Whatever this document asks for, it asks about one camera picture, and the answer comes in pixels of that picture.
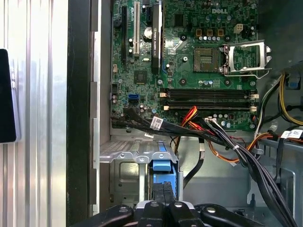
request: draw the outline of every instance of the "cable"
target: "cable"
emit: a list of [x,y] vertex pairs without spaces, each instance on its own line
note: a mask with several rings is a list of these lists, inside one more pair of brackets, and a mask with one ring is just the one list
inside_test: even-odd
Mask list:
[[199,159],[195,167],[186,175],[183,179],[183,189],[186,187],[188,182],[196,175],[196,173],[201,169],[204,157],[205,157],[205,144],[204,139],[199,139],[200,151],[199,151]]
[[286,79],[286,75],[283,74],[281,81],[280,81],[280,90],[279,90],[279,101],[280,101],[280,105],[281,105],[282,114],[286,119],[288,119],[292,123],[297,124],[297,125],[303,125],[302,121],[299,121],[299,120],[291,117],[286,110],[285,102],[284,102],[285,79]]

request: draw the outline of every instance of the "white label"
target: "white label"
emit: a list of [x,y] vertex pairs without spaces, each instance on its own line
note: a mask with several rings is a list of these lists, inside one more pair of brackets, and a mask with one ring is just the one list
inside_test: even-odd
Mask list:
[[145,135],[144,136],[146,136],[146,137],[148,137],[148,138],[152,138],[153,139],[153,135],[152,134],[150,134],[150,133],[145,133]]
[[237,163],[235,163],[235,162],[230,162],[229,164],[231,164],[233,167],[235,167],[237,165]]
[[290,133],[290,131],[284,131],[281,138],[286,139],[288,137],[289,133]]
[[162,123],[163,123],[163,119],[154,116],[150,128],[159,131]]
[[287,139],[287,138],[299,139],[302,135],[302,132],[303,132],[303,130],[300,130],[300,129],[285,131],[285,132],[283,132],[281,138],[283,138],[283,139]]
[[287,138],[299,139],[302,135],[302,132],[303,132],[303,130],[300,130],[300,129],[291,130],[290,133],[288,134]]

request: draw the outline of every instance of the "expansion slot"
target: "expansion slot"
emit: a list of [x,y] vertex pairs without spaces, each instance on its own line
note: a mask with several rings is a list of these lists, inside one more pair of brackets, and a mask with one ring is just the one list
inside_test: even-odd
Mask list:
[[162,98],[170,99],[250,99],[257,98],[250,90],[223,90],[223,89],[166,89],[160,93]]
[[126,64],[126,41],[127,41],[127,7],[122,6],[121,9],[122,17],[121,17],[121,61],[123,64]]
[[140,2],[134,3],[134,55],[140,54]]
[[151,53],[151,71],[153,74],[160,73],[161,66],[161,28],[162,28],[162,6],[153,5],[152,10],[152,53]]
[[200,110],[233,110],[233,111],[255,111],[250,102],[197,102],[197,101],[168,101],[164,110],[187,110],[196,106]]

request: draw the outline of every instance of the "blue plastic tab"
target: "blue plastic tab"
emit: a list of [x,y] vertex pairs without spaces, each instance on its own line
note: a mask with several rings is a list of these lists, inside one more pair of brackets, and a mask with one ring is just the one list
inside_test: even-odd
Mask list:
[[171,171],[170,160],[154,160],[152,163],[154,171]]

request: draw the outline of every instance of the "pcie slot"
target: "pcie slot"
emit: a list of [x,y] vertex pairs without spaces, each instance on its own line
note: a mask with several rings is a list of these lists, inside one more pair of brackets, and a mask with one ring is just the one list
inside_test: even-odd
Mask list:
[[190,101],[168,101],[164,110],[187,110],[193,106],[200,110],[234,110],[251,111],[250,102],[190,102]]
[[127,7],[122,6],[121,9],[121,32],[122,32],[122,38],[121,38],[121,61],[123,64],[126,63],[126,42],[127,42]]
[[134,55],[140,53],[140,2],[134,3]]
[[171,99],[249,99],[253,93],[249,90],[214,90],[214,89],[167,89],[160,97]]

